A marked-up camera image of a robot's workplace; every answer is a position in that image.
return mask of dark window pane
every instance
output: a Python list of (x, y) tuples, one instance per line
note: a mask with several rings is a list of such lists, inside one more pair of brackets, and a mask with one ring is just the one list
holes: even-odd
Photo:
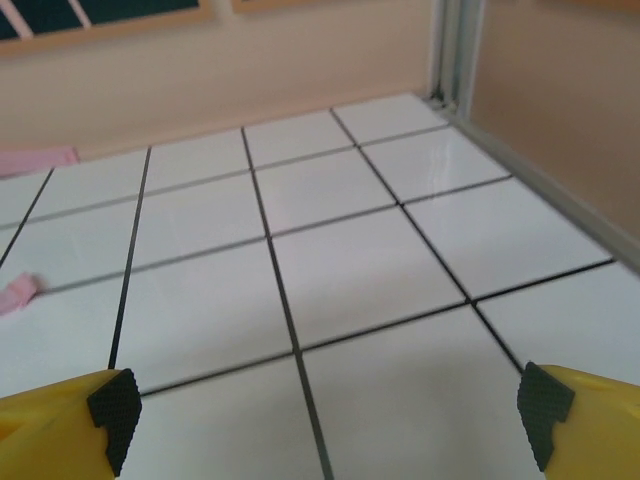
[(13, 25), (9, 23), (4, 13), (0, 11), (0, 40), (8, 40), (10, 38), (16, 38), (17, 32), (13, 29)]
[(198, 0), (80, 0), (91, 23), (116, 22), (198, 6)]
[(67, 0), (13, 0), (13, 4), (36, 34), (82, 26)]

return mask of white tiled floor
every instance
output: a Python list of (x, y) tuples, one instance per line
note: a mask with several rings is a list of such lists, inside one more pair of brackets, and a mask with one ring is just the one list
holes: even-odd
[(640, 384), (638, 279), (417, 97), (244, 134), (56, 170), (21, 230), (46, 175), (0, 181), (0, 283), (50, 290), (0, 321), (0, 396), (106, 368), (121, 320), (122, 478), (540, 480), (474, 299), (521, 362)]

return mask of wooden frame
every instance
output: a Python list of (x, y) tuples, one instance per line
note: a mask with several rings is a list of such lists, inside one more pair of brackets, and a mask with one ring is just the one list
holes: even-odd
[(591, 7), (605, 8), (621, 12), (640, 13), (640, 0), (564, 0)]
[(199, 6), (197, 8), (183, 11), (93, 25), (88, 29), (75, 28), (72, 30), (45, 33), (24, 40), (20, 38), (4, 40), (0, 42), (0, 57), (35, 53), (57, 47), (117, 38), (149, 30), (201, 23), (212, 19), (213, 7), (211, 0), (199, 0), (198, 3)]
[(320, 1), (322, 0), (231, 0), (231, 5), (235, 13), (254, 13)]

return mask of wall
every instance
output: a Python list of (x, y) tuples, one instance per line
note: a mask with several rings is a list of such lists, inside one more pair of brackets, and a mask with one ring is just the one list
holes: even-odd
[(640, 238), (640, 16), (488, 0), (472, 120)]
[(335, 0), (14, 59), (0, 145), (83, 159), (414, 90), (429, 78), (430, 0)]

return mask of tile floor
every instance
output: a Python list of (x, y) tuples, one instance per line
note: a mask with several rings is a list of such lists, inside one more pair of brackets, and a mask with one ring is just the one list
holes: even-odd
[(542, 479), (517, 368), (639, 383), (640, 282), (412, 95), (0, 182), (0, 396), (114, 366), (124, 479)]

